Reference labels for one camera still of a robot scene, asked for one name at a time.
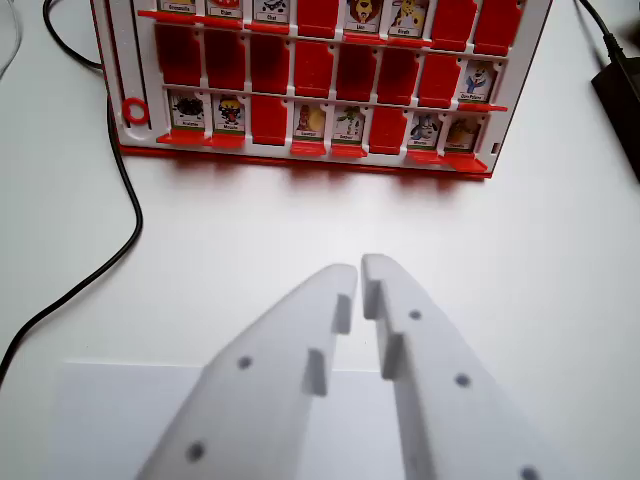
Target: cartoon giraffe card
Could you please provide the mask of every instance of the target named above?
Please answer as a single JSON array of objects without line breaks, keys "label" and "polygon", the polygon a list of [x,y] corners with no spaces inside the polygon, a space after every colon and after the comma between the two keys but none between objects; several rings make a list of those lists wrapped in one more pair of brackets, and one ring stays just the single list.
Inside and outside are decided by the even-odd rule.
[{"label": "cartoon giraffe card", "polygon": [[424,19],[429,0],[394,0],[391,10],[389,35],[398,37],[422,37]]}]

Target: white table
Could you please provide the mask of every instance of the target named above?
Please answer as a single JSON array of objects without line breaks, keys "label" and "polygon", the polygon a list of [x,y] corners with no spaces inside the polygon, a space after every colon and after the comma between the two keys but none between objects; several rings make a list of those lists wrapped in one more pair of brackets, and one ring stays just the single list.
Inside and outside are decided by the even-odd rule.
[{"label": "white table", "polygon": [[[635,0],[594,4],[616,33],[638,19]],[[40,2],[17,5],[25,39],[0,82],[3,351],[134,221],[101,76],[53,43]],[[53,20],[97,59],[86,1],[60,2]],[[0,478],[40,478],[63,361],[201,365],[306,276],[365,252],[414,274],[582,478],[636,477],[640,187],[596,72],[572,2],[556,2],[486,182],[126,159],[142,239],[18,354],[0,393]],[[361,307],[355,318],[334,366],[377,369],[373,325]]]}]

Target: red circle marking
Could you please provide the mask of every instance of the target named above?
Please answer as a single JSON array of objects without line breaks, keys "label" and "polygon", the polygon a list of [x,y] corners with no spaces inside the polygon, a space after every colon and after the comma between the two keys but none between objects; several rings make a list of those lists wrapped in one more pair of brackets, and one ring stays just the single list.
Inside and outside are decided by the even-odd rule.
[{"label": "red circle marking", "polygon": [[[142,117],[136,118],[131,115],[132,105],[137,105],[142,109]],[[129,121],[129,123],[133,123],[134,125],[144,125],[145,123],[149,122],[149,108],[147,107],[147,104],[139,98],[127,98],[122,103],[122,115]]]}]

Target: black power adapter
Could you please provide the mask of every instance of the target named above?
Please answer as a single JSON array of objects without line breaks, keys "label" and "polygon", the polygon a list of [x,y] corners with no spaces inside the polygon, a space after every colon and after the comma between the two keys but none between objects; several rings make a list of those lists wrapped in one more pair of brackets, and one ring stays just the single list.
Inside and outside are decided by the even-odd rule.
[{"label": "black power adapter", "polygon": [[640,181],[640,58],[627,58],[593,6],[587,0],[580,0],[580,3],[602,30],[611,59],[591,84]]}]

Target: screw hole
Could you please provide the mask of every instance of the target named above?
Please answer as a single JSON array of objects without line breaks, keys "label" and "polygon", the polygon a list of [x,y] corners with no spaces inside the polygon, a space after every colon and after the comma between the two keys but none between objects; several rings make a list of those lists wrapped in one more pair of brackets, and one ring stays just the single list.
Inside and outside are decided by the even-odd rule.
[{"label": "screw hole", "polygon": [[533,467],[524,467],[520,471],[520,476],[522,480],[540,480],[540,475],[538,475],[537,470]]},{"label": "screw hole", "polygon": [[468,375],[464,373],[459,373],[458,375],[456,375],[456,383],[463,388],[467,388],[469,385],[471,385],[471,379],[469,378]]},{"label": "screw hole", "polygon": [[187,460],[195,463],[202,457],[204,457],[204,452],[205,449],[202,442],[193,442],[191,445],[189,445],[189,448],[187,448]]},{"label": "screw hole", "polygon": [[240,357],[238,359],[238,368],[240,370],[246,370],[251,366],[252,363],[253,363],[253,359],[245,355],[244,357]]}]

